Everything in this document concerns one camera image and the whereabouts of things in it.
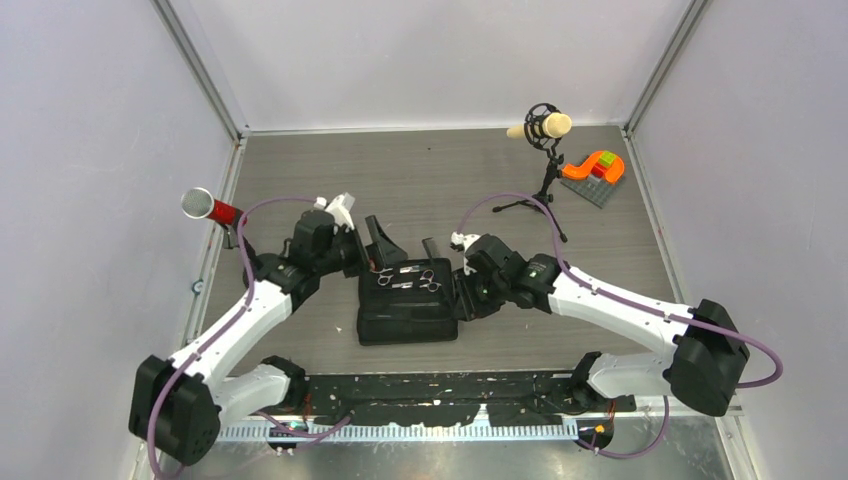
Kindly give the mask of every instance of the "silver scissors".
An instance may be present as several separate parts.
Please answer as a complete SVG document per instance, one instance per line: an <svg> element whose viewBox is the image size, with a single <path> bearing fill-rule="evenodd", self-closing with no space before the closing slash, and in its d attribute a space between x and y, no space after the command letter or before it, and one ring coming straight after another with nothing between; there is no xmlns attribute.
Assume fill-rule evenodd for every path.
<svg viewBox="0 0 848 480"><path fill-rule="evenodd" d="M380 270L379 272L374 272L378 275L377 276L377 285L380 285L381 287L388 285L389 282L392 281L392 277L394 277L393 274L387 274L387 272L391 272L391 271L392 271L391 268L384 268L384 269Z"/></svg>
<svg viewBox="0 0 848 480"><path fill-rule="evenodd" d="M426 288L428 292L435 292L442 284L435 281L436 274L432 270L424 270L419 280L426 280L427 283L422 283L419 288Z"/></svg>

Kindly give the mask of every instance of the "microphone stand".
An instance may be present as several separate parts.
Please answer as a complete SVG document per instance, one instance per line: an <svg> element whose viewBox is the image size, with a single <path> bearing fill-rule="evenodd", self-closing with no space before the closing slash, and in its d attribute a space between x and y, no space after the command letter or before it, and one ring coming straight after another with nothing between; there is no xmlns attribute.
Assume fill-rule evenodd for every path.
<svg viewBox="0 0 848 480"><path fill-rule="evenodd" d="M539 107L544 107L545 111L541 114L533 113L535 110L539 109ZM554 215L554 212L551 211L549 205L554 201L554 196L552 193L548 193L548 188L550 188L554 180L562 176L562 164L565 162L565 158L562 154L557 154L556 152L556 146L559 144L560 140L559 138L552 139L544 134L539 134L539 132L543 132L542 122L548 117L548 115L555 112L559 112L559 110L551 104L540 103L538 105L534 105L524 118L524 135L527 138L527 141L530 142L530 145L537 150L544 151L548 156L548 166L545 168L545 178L542 180L542 188L531 196L541 203L545 210L551 214L551 218L554 220L554 225L559 232L559 238L563 243L565 243L568 241L568 237L565 236L565 233L562 231L562 227L559 226L556 215ZM517 205L530 207L539 213L544 213L538 206L530 203L528 200L518 200L506 205L500 205L493 208L492 211L498 213Z"/></svg>

